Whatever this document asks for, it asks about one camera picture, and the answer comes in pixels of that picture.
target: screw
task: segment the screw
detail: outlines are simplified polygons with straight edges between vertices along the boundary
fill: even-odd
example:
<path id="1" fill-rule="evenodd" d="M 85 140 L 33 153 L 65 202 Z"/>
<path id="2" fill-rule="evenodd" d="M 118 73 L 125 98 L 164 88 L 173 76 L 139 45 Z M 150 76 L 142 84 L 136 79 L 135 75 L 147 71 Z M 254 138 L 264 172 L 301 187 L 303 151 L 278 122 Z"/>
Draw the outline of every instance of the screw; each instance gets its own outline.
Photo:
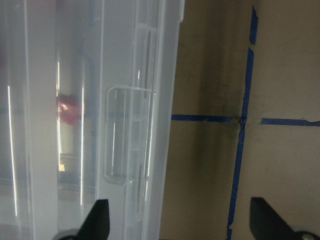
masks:
<path id="1" fill-rule="evenodd" d="M 304 233 L 302 235 L 302 239 L 303 240 L 315 240 L 314 236 L 310 235 L 310 234 L 307 234 L 307 233 Z"/>

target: blue painter's tape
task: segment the blue painter's tape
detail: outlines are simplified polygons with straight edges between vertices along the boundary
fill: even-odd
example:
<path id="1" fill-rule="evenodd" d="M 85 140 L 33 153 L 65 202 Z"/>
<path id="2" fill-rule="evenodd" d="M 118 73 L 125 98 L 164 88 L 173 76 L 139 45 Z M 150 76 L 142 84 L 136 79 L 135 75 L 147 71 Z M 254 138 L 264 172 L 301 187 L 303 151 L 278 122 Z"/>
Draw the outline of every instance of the blue painter's tape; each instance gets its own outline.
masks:
<path id="1" fill-rule="evenodd" d="M 240 131 L 239 139 L 236 148 L 234 172 L 233 172 L 233 183 L 231 189 L 230 205 L 229 205 L 229 215 L 228 215 L 228 225 L 227 225 L 227 240 L 231 240 L 232 229 L 231 224 L 234 222 L 235 211 L 236 211 L 236 202 L 238 195 L 238 184 L 240 179 L 241 163 L 242 163 L 242 154 L 244 151 L 245 135 L 246 135 L 246 123 L 248 115 L 248 105 L 250 100 L 250 91 L 251 91 L 251 82 L 252 82 L 252 72 L 254 68 L 254 52 L 249 48 L 247 61 L 246 61 L 246 70 L 245 70 L 245 87 L 244 87 L 244 96 L 242 102 L 242 114 L 240 120 Z"/>
<path id="2" fill-rule="evenodd" d="M 320 121 L 307 121 L 303 119 L 262 118 L 260 124 L 320 127 Z"/>
<path id="3" fill-rule="evenodd" d="M 250 26 L 250 42 L 256 45 L 257 41 L 257 32 L 258 32 L 258 21 L 259 18 L 257 16 L 255 7 L 252 6 L 252 14 L 251 14 L 251 26 Z"/>
<path id="4" fill-rule="evenodd" d="M 183 115 L 174 114 L 171 116 L 171 120 L 175 121 L 192 121 L 192 122 L 215 122 L 215 123 L 228 123 L 232 122 L 234 118 L 232 116 L 205 116 L 205 115 Z"/>

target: plastic container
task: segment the plastic container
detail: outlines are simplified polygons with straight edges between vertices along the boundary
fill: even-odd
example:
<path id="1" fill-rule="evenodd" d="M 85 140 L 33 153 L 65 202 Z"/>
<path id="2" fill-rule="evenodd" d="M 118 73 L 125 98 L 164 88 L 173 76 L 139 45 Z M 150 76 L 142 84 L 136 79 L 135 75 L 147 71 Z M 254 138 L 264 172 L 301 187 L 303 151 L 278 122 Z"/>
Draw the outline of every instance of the plastic container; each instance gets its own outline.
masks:
<path id="1" fill-rule="evenodd" d="M 0 3 L 0 240 L 58 239 L 109 199 L 159 239 L 183 0 Z"/>

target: black object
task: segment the black object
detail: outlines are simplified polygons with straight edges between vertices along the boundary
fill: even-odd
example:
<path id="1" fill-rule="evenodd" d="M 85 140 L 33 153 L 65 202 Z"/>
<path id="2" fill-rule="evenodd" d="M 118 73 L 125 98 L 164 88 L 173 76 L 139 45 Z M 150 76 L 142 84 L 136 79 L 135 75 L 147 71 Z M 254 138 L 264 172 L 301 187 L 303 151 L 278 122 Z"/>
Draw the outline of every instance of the black object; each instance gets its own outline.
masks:
<path id="1" fill-rule="evenodd" d="M 310 232 L 294 232 L 262 197 L 251 198 L 250 230 L 256 240 L 320 240 Z"/>
<path id="2" fill-rule="evenodd" d="M 107 240 L 110 232 L 109 202 L 97 200 L 77 235 L 65 236 L 60 240 Z"/>

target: red object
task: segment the red object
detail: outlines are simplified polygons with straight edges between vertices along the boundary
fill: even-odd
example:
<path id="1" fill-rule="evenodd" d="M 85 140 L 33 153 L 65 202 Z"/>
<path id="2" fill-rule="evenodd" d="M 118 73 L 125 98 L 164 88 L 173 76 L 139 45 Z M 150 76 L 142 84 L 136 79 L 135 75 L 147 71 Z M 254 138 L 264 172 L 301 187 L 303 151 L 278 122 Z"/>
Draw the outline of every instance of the red object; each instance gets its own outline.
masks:
<path id="1" fill-rule="evenodd" d="M 75 125 L 80 116 L 80 103 L 67 97 L 58 98 L 57 111 L 61 122 Z"/>

